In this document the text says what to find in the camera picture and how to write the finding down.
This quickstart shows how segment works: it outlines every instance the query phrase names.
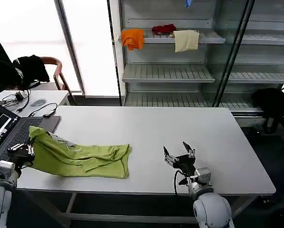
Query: orange cloth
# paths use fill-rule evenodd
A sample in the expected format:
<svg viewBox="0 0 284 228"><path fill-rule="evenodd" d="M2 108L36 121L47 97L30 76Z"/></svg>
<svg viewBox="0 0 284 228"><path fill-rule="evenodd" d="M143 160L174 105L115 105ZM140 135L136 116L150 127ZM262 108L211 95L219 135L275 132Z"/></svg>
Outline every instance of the orange cloth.
<svg viewBox="0 0 284 228"><path fill-rule="evenodd" d="M129 29L122 31L121 34L123 46L127 46L130 51L134 48L143 49L144 31L141 29Z"/></svg>

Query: white metal shelf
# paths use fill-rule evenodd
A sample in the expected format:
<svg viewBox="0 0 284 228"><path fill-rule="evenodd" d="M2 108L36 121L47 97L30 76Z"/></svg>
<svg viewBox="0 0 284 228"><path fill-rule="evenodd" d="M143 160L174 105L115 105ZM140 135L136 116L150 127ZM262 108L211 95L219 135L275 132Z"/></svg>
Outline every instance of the white metal shelf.
<svg viewBox="0 0 284 228"><path fill-rule="evenodd" d="M284 31L247 30L241 44L284 46Z"/></svg>
<svg viewBox="0 0 284 228"><path fill-rule="evenodd" d="M215 81L202 64L127 64L124 82L212 83Z"/></svg>
<svg viewBox="0 0 284 228"><path fill-rule="evenodd" d="M234 65L228 82L284 84L284 66Z"/></svg>
<svg viewBox="0 0 284 228"><path fill-rule="evenodd" d="M223 94L219 107L228 108L232 112L261 112L253 106L251 94Z"/></svg>
<svg viewBox="0 0 284 228"><path fill-rule="evenodd" d="M155 35L151 29L144 28L144 43L145 44L174 44L175 38L171 35ZM219 36L215 31L202 30L199 31L200 44L224 44L226 39Z"/></svg>
<svg viewBox="0 0 284 228"><path fill-rule="evenodd" d="M128 93L125 106L207 107L199 93Z"/></svg>

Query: laptop keyboard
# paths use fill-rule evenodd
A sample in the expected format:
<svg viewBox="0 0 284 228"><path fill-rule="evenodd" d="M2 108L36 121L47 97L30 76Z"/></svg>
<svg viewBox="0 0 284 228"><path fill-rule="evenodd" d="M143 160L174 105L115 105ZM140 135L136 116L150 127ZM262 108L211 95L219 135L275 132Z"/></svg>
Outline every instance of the laptop keyboard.
<svg viewBox="0 0 284 228"><path fill-rule="evenodd" d="M20 123L20 127L16 129L14 132L12 132L11 141L3 145L2 148L0 148L0 151L2 151L0 155L0 161L1 160L9 161L10 156L8 155L7 149L9 149L10 147L14 146L17 143L28 143L29 142L29 127L39 126L42 119L43 118L33 118L30 120L27 119L23 123Z"/></svg>

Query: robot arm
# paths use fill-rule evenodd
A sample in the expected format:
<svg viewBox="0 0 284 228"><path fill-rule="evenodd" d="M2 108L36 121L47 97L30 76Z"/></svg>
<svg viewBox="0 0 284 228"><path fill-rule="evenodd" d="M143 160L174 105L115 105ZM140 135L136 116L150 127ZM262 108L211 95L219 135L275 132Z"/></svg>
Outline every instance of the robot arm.
<svg viewBox="0 0 284 228"><path fill-rule="evenodd" d="M200 228L234 228L232 210L228 201L214 193L210 185L211 173L208 168L196 169L195 149L183 142L188 154L174 157L165 147L164 160L175 169L180 169L185 179L179 185L187 185L194 204L194 214Z"/></svg>
<svg viewBox="0 0 284 228"><path fill-rule="evenodd" d="M34 151L30 145L17 144L8 150L12 153L11 161L0 161L0 228L6 227L8 211L11 205L12 191L25 162L34 160Z"/></svg>

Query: black bag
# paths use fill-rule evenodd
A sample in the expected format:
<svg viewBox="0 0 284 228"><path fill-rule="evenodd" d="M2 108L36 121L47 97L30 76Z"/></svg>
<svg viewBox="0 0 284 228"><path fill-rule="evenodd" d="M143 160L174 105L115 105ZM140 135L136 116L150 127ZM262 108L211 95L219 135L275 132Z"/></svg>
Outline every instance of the black bag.
<svg viewBox="0 0 284 228"><path fill-rule="evenodd" d="M32 55L21 57L13 61L15 68L23 73L21 89L27 89L35 80L39 82L49 82L49 76L40 57Z"/></svg>
<svg viewBox="0 0 284 228"><path fill-rule="evenodd" d="M253 104L260 107L266 118L263 128L267 134L276 131L278 124L284 127L284 92L276 88L259 89L252 94ZM273 118L272 126L267 126L269 118Z"/></svg>

